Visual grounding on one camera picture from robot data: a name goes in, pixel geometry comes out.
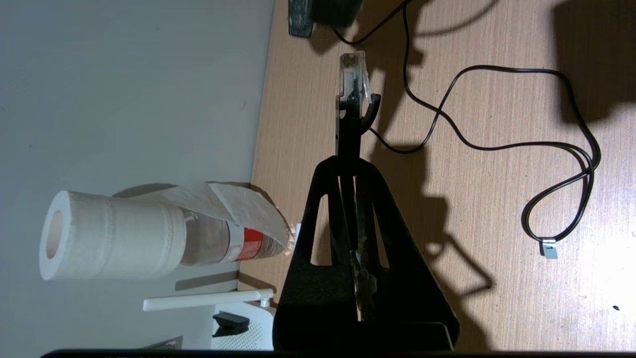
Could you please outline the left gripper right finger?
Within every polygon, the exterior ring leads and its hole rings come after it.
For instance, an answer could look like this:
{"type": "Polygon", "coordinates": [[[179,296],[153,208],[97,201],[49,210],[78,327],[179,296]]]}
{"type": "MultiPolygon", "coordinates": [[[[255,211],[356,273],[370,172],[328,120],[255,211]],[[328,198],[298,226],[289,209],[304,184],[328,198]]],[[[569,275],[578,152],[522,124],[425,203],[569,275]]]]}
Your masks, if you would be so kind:
{"type": "Polygon", "coordinates": [[[453,351],[460,322],[381,172],[362,159],[356,205],[357,299],[372,341],[394,351],[453,351]]]}

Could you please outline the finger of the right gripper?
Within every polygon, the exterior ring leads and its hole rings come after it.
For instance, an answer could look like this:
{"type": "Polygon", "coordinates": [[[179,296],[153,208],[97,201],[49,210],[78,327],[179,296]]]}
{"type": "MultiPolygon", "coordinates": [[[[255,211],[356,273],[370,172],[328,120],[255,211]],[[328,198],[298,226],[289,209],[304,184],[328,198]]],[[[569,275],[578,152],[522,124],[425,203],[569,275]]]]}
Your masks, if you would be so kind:
{"type": "Polygon", "coordinates": [[[288,32],[295,38],[309,38],[312,34],[312,0],[288,1],[288,32]]]}
{"type": "Polygon", "coordinates": [[[363,6],[363,0],[314,0],[313,21],[329,27],[350,27],[363,6]]]}

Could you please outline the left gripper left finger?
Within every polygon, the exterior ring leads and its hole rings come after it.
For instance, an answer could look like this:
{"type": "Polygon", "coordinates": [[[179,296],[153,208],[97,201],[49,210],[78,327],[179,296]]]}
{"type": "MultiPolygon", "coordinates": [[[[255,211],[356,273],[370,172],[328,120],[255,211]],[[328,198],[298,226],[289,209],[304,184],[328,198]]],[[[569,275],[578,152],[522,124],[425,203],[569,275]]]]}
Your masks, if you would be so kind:
{"type": "Polygon", "coordinates": [[[340,161],[329,157],[313,174],[301,229],[273,320],[276,351],[350,351],[357,309],[351,246],[338,185],[340,161]],[[318,209],[328,197],[332,265],[311,262],[318,209]]]}

